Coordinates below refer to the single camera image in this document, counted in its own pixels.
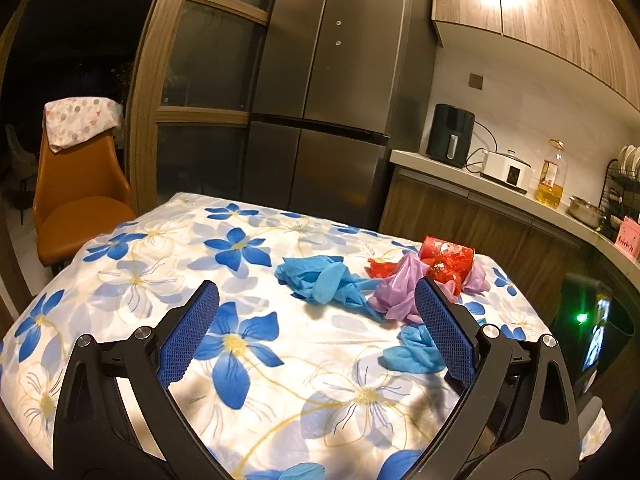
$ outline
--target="dish rack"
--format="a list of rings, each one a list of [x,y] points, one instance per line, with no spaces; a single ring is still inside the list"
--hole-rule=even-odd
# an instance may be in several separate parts
[[[606,213],[602,234],[612,241],[616,240],[625,216],[640,219],[640,180],[632,171],[620,170],[616,158],[607,164],[598,206]]]

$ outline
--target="table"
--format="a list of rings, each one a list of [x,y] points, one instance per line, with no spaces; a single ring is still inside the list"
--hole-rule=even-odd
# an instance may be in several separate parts
[[[56,403],[76,338],[127,338],[212,280],[221,297],[217,321],[169,390],[218,461],[247,480],[277,479],[301,462],[321,463],[329,480],[390,480],[379,475],[385,460],[426,448],[458,396],[444,372],[380,365],[382,350],[399,344],[396,322],[307,304],[273,273],[284,256],[329,254],[364,276],[368,258],[398,261],[418,248],[325,219],[179,193],[89,241],[34,298],[2,342],[0,397],[51,465]],[[508,336],[548,332],[500,267],[477,258],[491,289],[462,294],[474,317]],[[161,456],[128,381],[118,381],[144,449]],[[601,412],[583,455],[609,432]]]

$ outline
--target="pink container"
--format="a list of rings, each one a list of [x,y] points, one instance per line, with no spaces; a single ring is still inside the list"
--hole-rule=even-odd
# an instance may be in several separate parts
[[[634,260],[640,256],[640,225],[628,216],[625,216],[625,220],[620,224],[616,247]]]

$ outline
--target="stainless steel pot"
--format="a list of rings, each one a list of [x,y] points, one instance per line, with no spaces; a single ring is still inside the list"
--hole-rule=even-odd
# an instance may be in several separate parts
[[[572,196],[569,200],[571,202],[567,211],[572,217],[592,229],[600,227],[602,219],[604,218],[604,211],[602,209],[578,196]]]

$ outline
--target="stainless steel refrigerator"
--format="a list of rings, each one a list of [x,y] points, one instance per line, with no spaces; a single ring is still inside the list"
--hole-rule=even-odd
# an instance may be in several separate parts
[[[431,91],[431,0],[276,0],[242,199],[377,228],[392,149],[417,151]]]

